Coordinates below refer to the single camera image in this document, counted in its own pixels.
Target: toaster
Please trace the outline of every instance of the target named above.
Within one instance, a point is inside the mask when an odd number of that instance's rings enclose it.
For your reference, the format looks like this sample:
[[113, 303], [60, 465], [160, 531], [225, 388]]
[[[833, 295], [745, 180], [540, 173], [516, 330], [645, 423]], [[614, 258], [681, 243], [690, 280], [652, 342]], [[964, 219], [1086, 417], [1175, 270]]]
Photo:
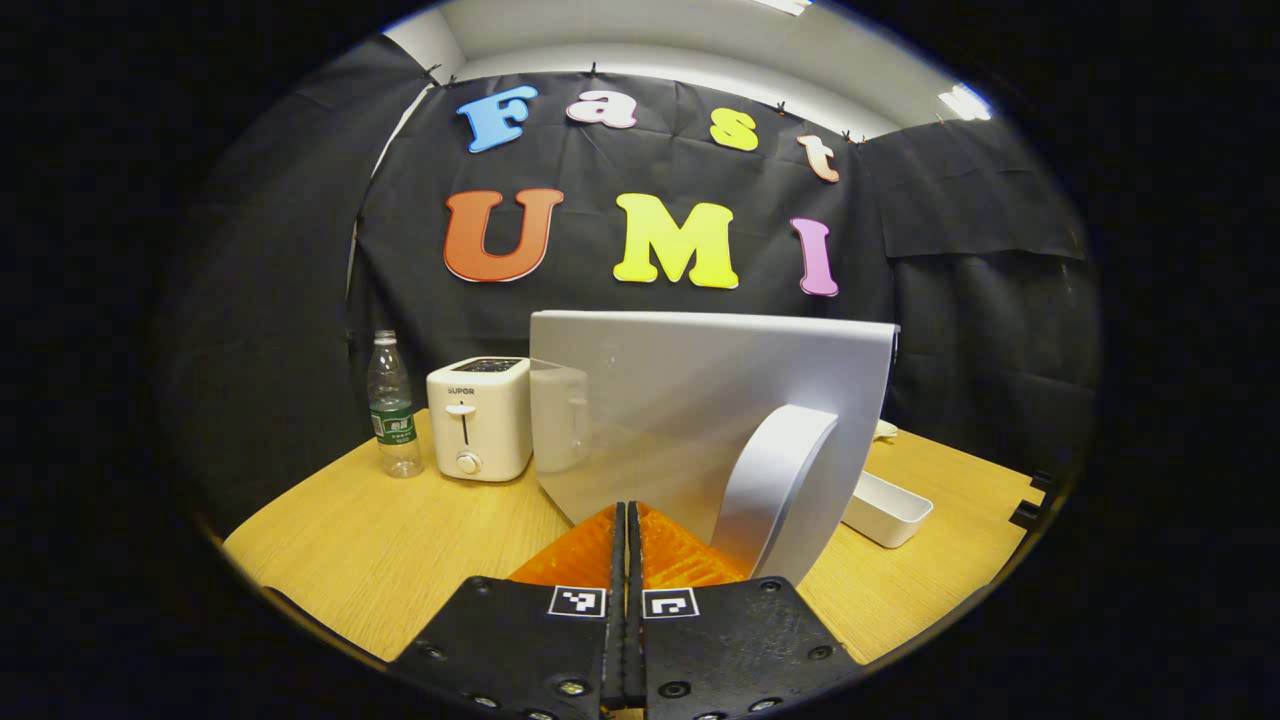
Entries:
[[451, 478], [500, 483], [532, 455], [527, 357], [470, 357], [426, 377], [435, 462]]

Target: wooden table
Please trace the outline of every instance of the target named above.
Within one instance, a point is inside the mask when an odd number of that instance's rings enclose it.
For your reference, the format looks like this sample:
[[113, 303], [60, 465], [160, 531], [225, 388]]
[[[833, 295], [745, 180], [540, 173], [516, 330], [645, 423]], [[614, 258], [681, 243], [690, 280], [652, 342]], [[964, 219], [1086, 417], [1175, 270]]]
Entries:
[[[509, 483], [440, 475], [428, 411], [426, 470], [387, 477], [374, 441], [259, 510], [223, 548], [257, 583], [393, 660], [470, 575], [504, 578], [570, 529], [531, 464]], [[867, 471], [933, 501], [916, 536], [886, 550], [840, 525], [799, 591], [858, 662], [869, 662], [991, 582], [1023, 530], [1030, 478], [910, 433], [879, 439]]]

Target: toaster knob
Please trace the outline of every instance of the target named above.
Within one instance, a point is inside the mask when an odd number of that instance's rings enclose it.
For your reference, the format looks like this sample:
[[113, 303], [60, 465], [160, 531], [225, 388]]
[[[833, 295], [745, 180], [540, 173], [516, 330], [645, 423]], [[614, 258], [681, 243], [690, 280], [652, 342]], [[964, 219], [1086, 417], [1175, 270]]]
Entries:
[[458, 469], [468, 475], [476, 474], [476, 470], [480, 469], [480, 457], [475, 452], [471, 452], [470, 450], [463, 450], [462, 452], [460, 452], [457, 461], [458, 461]]

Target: letter m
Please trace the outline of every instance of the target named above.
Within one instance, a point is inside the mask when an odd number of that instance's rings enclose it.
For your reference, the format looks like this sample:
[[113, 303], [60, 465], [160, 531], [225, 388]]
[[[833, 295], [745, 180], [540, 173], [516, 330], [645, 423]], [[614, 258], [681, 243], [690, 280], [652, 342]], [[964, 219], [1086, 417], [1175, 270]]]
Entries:
[[613, 277], [623, 282], [655, 281], [658, 268], [649, 261], [652, 246], [671, 282], [680, 282], [696, 252], [690, 282], [701, 287], [737, 287], [728, 258], [728, 223], [733, 219], [728, 208], [699, 202], [685, 225], [678, 227], [662, 200], [653, 195], [627, 192], [620, 195], [617, 202], [627, 211], [627, 240], [622, 261], [613, 266]]

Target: plastic water bottle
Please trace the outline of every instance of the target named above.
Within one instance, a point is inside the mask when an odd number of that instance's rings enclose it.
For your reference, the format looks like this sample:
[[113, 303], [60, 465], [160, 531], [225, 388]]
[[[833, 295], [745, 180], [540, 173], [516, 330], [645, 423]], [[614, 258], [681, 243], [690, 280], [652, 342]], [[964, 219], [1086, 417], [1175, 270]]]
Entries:
[[369, 414], [383, 466], [393, 478], [412, 478], [422, 471], [408, 388], [408, 373], [396, 350], [396, 331], [376, 331], [374, 359], [369, 364]]

